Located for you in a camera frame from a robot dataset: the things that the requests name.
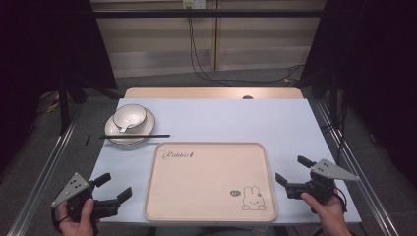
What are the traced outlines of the black curtain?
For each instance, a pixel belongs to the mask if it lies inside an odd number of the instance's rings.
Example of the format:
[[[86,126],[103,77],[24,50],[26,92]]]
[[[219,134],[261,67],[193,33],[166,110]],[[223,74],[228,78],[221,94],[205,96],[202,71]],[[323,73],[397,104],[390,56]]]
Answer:
[[[301,76],[347,95],[400,172],[417,185],[417,0],[326,0]]]
[[[0,171],[26,137],[40,97],[64,85],[117,87],[91,0],[0,0]]]

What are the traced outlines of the white bowl with dark rim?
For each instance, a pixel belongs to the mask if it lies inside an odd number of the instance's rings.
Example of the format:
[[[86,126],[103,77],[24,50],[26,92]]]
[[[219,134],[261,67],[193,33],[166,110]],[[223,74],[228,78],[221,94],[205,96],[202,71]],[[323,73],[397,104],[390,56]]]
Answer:
[[[147,112],[144,107],[139,104],[127,104],[116,110],[113,115],[113,122],[118,126],[121,120],[136,120],[141,125],[147,118]]]

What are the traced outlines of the white wall socket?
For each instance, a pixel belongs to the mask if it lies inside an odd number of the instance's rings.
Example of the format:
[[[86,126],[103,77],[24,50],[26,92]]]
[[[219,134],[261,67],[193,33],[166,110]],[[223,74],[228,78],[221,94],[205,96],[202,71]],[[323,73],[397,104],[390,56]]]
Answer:
[[[204,9],[206,6],[206,0],[183,0],[184,9]]]

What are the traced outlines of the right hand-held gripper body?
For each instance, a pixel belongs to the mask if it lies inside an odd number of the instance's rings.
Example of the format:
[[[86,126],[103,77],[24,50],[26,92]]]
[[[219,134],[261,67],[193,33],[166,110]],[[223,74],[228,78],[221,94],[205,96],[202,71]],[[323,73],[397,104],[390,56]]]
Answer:
[[[359,178],[327,159],[316,161],[310,169],[311,179],[306,183],[288,183],[284,187],[288,199],[300,199],[308,193],[319,203],[325,205],[335,194],[335,180],[358,181]]]

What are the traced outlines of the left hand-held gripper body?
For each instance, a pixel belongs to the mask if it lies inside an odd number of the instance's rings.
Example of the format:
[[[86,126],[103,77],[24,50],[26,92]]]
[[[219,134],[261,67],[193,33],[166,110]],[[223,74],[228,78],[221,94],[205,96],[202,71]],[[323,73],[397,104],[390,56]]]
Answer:
[[[85,201],[92,199],[94,188],[89,185],[89,181],[81,174],[75,173],[52,202],[51,208],[57,209],[61,204],[66,202],[68,215],[74,221],[79,221]],[[96,220],[117,215],[119,207],[120,203],[117,199],[107,201],[95,200],[91,218],[92,220]]]

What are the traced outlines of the black horizontal bar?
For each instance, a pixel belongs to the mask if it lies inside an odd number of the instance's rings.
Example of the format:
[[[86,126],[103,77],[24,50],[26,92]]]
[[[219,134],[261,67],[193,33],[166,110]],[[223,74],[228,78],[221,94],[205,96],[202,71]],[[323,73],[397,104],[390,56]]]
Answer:
[[[318,18],[323,10],[97,10],[96,18]]]

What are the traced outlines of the white ceramic spoon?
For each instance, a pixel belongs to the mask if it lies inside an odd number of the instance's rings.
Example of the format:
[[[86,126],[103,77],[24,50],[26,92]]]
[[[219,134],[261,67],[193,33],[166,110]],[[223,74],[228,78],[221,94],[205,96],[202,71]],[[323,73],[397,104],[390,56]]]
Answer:
[[[118,123],[119,131],[125,133],[128,129],[136,127],[138,122],[136,120],[121,120]]]

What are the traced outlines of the black metal stand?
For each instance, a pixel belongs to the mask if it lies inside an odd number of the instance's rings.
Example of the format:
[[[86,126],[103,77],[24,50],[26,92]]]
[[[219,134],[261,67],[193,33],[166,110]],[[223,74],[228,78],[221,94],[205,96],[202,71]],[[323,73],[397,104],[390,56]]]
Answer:
[[[70,114],[68,106],[68,95],[65,85],[65,77],[62,76],[58,80],[58,93],[59,93],[59,105],[60,105],[60,114],[61,114],[61,131],[60,134],[63,135],[70,124]]]
[[[331,30],[331,58],[329,62],[331,63],[331,83],[330,83],[330,119],[333,127],[337,128],[337,78],[336,78],[336,66],[337,66],[337,15],[333,15],[330,19],[332,23]]]

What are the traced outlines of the light blue table mat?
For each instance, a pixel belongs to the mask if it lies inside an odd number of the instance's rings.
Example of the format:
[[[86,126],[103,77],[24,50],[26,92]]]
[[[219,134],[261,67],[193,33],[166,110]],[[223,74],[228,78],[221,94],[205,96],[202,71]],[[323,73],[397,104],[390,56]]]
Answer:
[[[153,225],[290,225],[317,222],[300,200],[290,200],[275,182],[278,173],[290,182],[305,183],[310,171],[297,161],[330,158],[321,129],[305,99],[143,99],[140,104],[155,116],[155,138],[134,146],[105,142],[93,176],[104,172],[112,179],[95,190],[98,199],[112,198],[125,188],[133,196],[120,207],[116,222]],[[270,222],[167,222],[144,214],[155,149],[166,142],[258,143],[265,148],[277,216]]]

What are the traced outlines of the white plate with dark rim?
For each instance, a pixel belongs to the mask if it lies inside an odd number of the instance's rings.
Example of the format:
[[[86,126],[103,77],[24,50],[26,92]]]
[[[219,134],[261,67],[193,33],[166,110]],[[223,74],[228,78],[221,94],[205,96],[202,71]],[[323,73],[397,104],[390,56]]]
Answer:
[[[104,127],[104,134],[109,136],[115,135],[149,135],[155,126],[155,118],[152,112],[147,110],[146,120],[137,127],[129,128],[125,133],[121,133],[110,117]],[[126,138],[126,139],[110,139],[110,142],[117,145],[134,145],[141,143],[145,138]]]

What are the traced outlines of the beige tray with rabbit print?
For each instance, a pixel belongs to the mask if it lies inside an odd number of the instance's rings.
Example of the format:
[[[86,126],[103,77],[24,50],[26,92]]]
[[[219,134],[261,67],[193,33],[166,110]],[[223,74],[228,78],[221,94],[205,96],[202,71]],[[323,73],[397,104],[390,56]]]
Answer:
[[[258,143],[166,142],[155,149],[144,214],[167,222],[270,222],[277,216]]]

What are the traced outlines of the person's left hand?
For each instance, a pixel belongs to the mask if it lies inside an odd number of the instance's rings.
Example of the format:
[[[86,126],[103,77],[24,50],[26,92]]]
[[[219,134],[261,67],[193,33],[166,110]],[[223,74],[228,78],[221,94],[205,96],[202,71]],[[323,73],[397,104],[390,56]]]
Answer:
[[[94,236],[93,227],[90,221],[93,204],[93,199],[87,199],[85,201],[79,222],[74,222],[68,215],[66,202],[58,207],[59,229],[63,236]]]

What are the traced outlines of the person's right hand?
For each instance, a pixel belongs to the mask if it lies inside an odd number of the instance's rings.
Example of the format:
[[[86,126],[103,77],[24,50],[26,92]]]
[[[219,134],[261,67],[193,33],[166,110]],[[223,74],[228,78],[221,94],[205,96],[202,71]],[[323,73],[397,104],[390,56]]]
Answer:
[[[303,193],[301,198],[316,212],[320,219],[321,225],[331,223],[345,224],[342,204],[339,198],[332,196],[325,205],[320,204],[313,196],[308,193]]]

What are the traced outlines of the metal floor rail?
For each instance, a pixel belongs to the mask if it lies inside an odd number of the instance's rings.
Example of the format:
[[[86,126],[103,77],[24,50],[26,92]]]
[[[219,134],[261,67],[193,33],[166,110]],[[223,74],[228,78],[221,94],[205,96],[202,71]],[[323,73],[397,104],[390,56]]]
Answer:
[[[43,162],[39,172],[33,178],[27,178],[27,180],[30,180],[32,183],[30,193],[25,198],[25,201],[19,205],[18,214],[6,236],[25,236],[27,233],[30,223],[33,220],[33,216],[35,215],[49,185],[53,172],[58,165],[59,159],[61,158],[67,143],[72,137],[75,124],[78,121],[82,110],[83,107],[81,105],[75,106],[73,112],[70,114],[69,123],[60,127],[60,133],[56,133],[53,136],[53,149],[46,155],[47,159]]]
[[[319,109],[325,123],[329,125],[329,132],[337,146],[337,156],[335,159],[343,159],[349,169],[359,177],[358,188],[383,234],[385,236],[399,236],[386,208],[375,193],[348,142],[343,138],[342,132],[337,129],[330,120],[330,112],[328,108],[322,101],[317,103],[317,108]]]

